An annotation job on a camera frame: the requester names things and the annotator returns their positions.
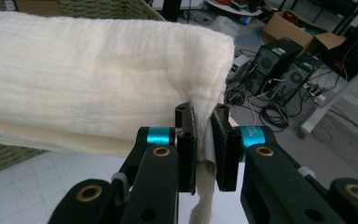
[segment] cable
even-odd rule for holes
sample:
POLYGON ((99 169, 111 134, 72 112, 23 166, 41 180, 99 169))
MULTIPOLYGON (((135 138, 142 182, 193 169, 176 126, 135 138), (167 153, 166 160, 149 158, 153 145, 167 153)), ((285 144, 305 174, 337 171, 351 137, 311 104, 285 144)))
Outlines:
POLYGON ((304 98, 303 98, 303 96, 301 95, 301 91, 302 91, 303 89, 301 88, 299 91, 298 91, 298 96, 299 96, 299 98, 300 98, 300 108, 298 109, 298 107, 297 107, 297 105, 296 105, 296 103, 297 102, 295 102, 295 108, 297 109, 297 113, 296 114, 294 114, 294 115, 288 115, 287 117, 288 118, 294 118, 294 117, 297 117, 298 115, 300 115, 301 114, 301 112, 302 112, 302 110, 303 110, 303 104, 305 103, 305 102, 307 102, 308 101, 308 99, 310 98, 310 95, 309 94, 307 94, 307 99, 305 99, 304 100, 304 98))
POLYGON ((345 61, 348 58, 348 55, 354 51, 355 49, 358 49, 358 41, 356 41, 348 50, 347 52, 345 52, 344 57, 342 57, 342 70, 345 73, 345 81, 348 81, 348 73, 347 70, 345 69, 345 61))
POLYGON ((354 122, 353 120, 348 119, 348 118, 346 118, 345 116, 340 115, 338 112, 336 112, 336 111, 334 111, 334 110, 332 110, 332 109, 330 109, 329 111, 332 112, 332 113, 334 113, 334 114, 336 114, 336 115, 338 115, 338 116, 340 116, 340 117, 342 117, 343 119, 349 121, 350 123, 352 123, 352 124, 358 129, 358 124, 357 124, 356 122, 354 122))
POLYGON ((285 78, 284 78, 284 79, 273 78, 273 79, 270 79, 270 80, 268 80, 268 81, 266 81, 266 82, 264 83, 263 88, 261 88, 261 95, 262 95, 266 100, 268 100, 268 101, 271 101, 271 100, 275 97, 275 95, 278 93, 278 91, 279 91, 279 89, 277 89, 277 90, 275 91, 275 93, 271 96, 271 98, 268 98, 268 97, 265 95, 265 94, 267 94, 267 92, 264 93, 264 89, 266 88, 266 85, 267 85, 267 84, 270 84, 272 81, 284 82, 284 81, 286 81, 286 79, 285 79, 285 78))
POLYGON ((255 117, 255 111, 253 110, 252 108, 252 101, 257 98, 258 96, 253 96, 253 97, 250 97, 248 98, 248 104, 249 104, 249 107, 251 108, 251 111, 252 111, 252 114, 254 116, 254 124, 253 126, 255 126, 256 122, 257 122, 257 118, 255 117))
POLYGON ((328 69, 328 71, 327 71, 327 72, 325 72, 325 73, 321 73, 321 74, 319 74, 319 75, 318 75, 318 76, 316 76, 316 77, 310 77, 310 78, 308 79, 308 81, 313 80, 313 79, 315 79, 315 78, 317 78, 317 77, 322 77, 322 76, 324 76, 324 75, 326 75, 326 74, 331 73, 332 71, 333 71, 333 70, 328 69))
POLYGON ((287 118, 286 113, 283 113, 276 104, 269 104, 263 107, 259 116, 261 120, 265 120, 267 123, 280 128, 277 132, 282 132, 285 128, 289 127, 289 119, 287 118), (268 113, 269 111, 277 112, 281 115, 281 117, 273 117, 268 113))
POLYGON ((249 72, 246 72, 245 75, 247 76, 247 75, 253 73, 256 67, 257 67, 257 63, 255 63, 254 67, 249 72))
POLYGON ((328 142, 328 143, 331 143, 331 142, 333 141, 333 135, 331 134, 330 131, 321 130, 321 131, 319 131, 319 132, 312 133, 312 134, 313 134, 313 137, 315 138, 316 143, 317 143, 319 146, 321 146, 323 149, 328 150, 329 152, 332 152, 332 153, 334 153, 334 154, 336 154, 336 155, 338 155, 338 156, 345 157, 345 158, 347 158, 347 159, 349 159, 349 160, 352 160, 352 161, 355 161, 355 162, 358 163, 358 160, 356 160, 355 158, 349 157, 349 156, 347 156, 347 155, 345 155, 345 154, 339 153, 339 152, 337 152, 337 151, 335 151, 335 150, 333 150, 333 149, 331 149, 331 148, 326 147, 326 146, 320 141, 320 137, 319 137, 319 135, 318 135, 318 134, 320 134, 320 133, 322 133, 322 132, 328 133, 328 135, 329 135, 329 137, 330 137, 330 142, 328 142))

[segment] floor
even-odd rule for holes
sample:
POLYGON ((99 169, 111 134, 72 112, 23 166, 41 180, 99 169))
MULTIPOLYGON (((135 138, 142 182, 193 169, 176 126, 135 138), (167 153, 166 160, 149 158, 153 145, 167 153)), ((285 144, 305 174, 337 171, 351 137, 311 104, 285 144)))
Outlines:
MULTIPOLYGON (((209 26, 209 20, 213 20, 215 15, 210 19, 200 14, 194 14, 194 17, 198 17, 198 21, 192 20, 191 23, 203 22, 203 25, 209 26)), ((260 33, 257 32, 260 27, 262 23, 258 21, 242 26, 236 44, 256 51, 262 44, 260 33)), ((344 98, 337 104, 358 122, 358 103, 344 98)), ((288 110, 296 112, 295 104, 288 110)), ((335 178, 358 178, 358 133, 354 132, 356 130, 348 122, 329 115, 326 117, 328 121, 324 120, 318 126, 316 136, 310 135, 304 139, 297 137, 298 125, 307 116, 307 111, 311 110, 312 106, 305 104, 303 114, 291 119, 291 127, 276 133, 278 142, 299 163, 309 166, 327 188, 335 178)), ((232 106, 231 116, 240 125, 251 125, 254 122, 252 112, 242 106, 232 106)), ((88 178, 110 180, 123 161, 98 155, 49 152, 1 171, 0 224, 47 223, 55 206, 74 184, 88 178)), ((238 189, 241 188, 243 166, 241 164, 238 189)), ((198 197, 181 194, 179 201, 179 223, 188 223, 190 211, 197 204, 198 197)), ((227 223, 228 217, 229 223, 246 223, 239 191, 222 193, 216 189, 212 223, 227 223)))

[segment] green basket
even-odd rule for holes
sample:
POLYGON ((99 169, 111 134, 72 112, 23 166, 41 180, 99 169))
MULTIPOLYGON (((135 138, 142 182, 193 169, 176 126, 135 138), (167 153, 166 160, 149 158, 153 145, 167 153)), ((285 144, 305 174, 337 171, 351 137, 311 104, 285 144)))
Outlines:
MULTIPOLYGON (((58 0, 63 16, 90 19, 155 20, 164 21, 143 0, 58 0)), ((0 1, 0 11, 5 11, 5 1, 0 1)), ((44 153, 27 147, 0 145, 0 170, 44 153)))
POLYGON ((91 19, 141 19, 164 21, 144 0, 59 0, 63 16, 91 19))

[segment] folded towel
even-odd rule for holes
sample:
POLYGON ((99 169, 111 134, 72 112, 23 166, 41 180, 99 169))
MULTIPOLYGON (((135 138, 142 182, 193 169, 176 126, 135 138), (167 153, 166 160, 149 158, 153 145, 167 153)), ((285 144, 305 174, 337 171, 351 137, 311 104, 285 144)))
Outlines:
POLYGON ((0 144, 126 156, 190 102, 204 161, 233 51, 199 26, 0 12, 0 144))

